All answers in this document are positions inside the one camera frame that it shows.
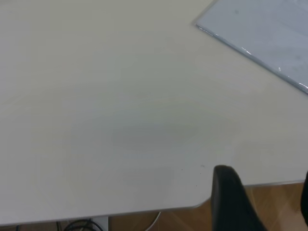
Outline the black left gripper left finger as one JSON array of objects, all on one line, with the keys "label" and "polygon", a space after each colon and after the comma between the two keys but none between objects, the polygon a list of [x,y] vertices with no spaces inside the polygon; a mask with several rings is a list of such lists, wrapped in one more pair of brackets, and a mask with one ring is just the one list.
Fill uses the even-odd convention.
[{"label": "black left gripper left finger", "polygon": [[245,188],[230,166],[214,167],[211,192],[213,231],[265,231]]}]

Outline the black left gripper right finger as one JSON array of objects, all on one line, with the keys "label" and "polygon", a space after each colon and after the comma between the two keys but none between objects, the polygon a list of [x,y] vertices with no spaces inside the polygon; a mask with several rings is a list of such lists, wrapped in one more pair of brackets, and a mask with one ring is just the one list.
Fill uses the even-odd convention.
[{"label": "black left gripper right finger", "polygon": [[300,200],[300,209],[303,218],[308,218],[308,172],[303,184],[303,190]]}]

